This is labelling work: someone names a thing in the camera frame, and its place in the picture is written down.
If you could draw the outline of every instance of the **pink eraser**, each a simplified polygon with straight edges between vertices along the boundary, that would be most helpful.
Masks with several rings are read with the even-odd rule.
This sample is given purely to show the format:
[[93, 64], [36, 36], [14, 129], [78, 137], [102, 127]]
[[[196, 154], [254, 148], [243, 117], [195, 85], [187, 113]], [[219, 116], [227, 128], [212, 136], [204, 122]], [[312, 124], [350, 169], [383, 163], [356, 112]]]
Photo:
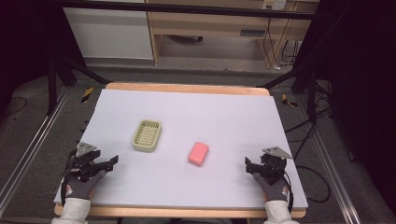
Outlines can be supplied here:
[[196, 142], [190, 152], [189, 162], [201, 166], [208, 150], [209, 146], [200, 142]]

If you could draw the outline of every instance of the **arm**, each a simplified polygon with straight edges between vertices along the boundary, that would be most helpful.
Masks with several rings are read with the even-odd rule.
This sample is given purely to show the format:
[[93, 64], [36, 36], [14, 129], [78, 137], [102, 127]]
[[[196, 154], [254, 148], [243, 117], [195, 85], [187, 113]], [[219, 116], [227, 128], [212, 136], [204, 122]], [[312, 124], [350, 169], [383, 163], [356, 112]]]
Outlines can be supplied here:
[[66, 187], [66, 203], [62, 215], [51, 224], [82, 224], [90, 212], [90, 195], [95, 185], [105, 176], [106, 171], [96, 174], [90, 181], [81, 182], [71, 177]]
[[253, 178], [260, 184], [264, 193], [265, 210], [268, 219], [264, 224], [298, 224], [291, 220], [288, 210], [289, 189], [284, 179], [279, 179], [274, 185], [269, 185], [259, 173]]

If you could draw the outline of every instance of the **yellow plastic basket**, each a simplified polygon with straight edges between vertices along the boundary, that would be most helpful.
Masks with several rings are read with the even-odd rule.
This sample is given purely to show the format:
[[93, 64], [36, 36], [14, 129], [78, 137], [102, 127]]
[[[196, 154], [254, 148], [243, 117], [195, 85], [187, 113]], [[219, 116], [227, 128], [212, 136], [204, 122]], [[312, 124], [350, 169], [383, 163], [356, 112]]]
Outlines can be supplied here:
[[162, 126], [159, 121], [143, 119], [134, 133], [134, 149], [153, 152], [160, 139]]

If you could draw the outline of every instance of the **black glove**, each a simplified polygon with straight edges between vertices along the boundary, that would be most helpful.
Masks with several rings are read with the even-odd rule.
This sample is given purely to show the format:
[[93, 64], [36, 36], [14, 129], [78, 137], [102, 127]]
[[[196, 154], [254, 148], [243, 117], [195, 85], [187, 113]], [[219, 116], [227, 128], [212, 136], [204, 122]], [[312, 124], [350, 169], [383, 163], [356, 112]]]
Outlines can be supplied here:
[[78, 198], [89, 200], [91, 192], [95, 185], [106, 175], [106, 171], [102, 170], [87, 182], [81, 182], [75, 177], [70, 177], [66, 186], [66, 198]]
[[280, 178], [273, 185], [269, 185], [267, 181], [259, 173], [253, 174], [254, 179], [257, 183], [262, 186], [262, 191], [264, 191], [265, 201], [287, 201], [289, 188], [288, 184], [285, 182], [284, 178]]

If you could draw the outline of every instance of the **white tabletop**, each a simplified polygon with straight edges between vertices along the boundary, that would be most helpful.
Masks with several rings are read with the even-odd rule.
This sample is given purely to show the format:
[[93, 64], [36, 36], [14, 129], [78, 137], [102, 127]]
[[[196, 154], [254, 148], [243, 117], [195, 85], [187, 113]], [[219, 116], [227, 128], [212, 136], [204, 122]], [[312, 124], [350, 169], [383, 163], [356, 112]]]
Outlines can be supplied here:
[[[163, 126], [152, 153], [132, 145], [142, 119]], [[120, 155], [95, 188], [96, 205], [262, 209], [262, 190], [246, 173], [245, 157], [260, 163], [262, 149], [274, 146], [290, 153], [270, 96], [103, 90], [81, 141], [102, 150], [96, 162]], [[195, 142], [209, 146], [201, 167], [187, 160]], [[286, 171], [294, 208], [306, 208], [292, 160]], [[54, 201], [61, 201], [59, 192]]]

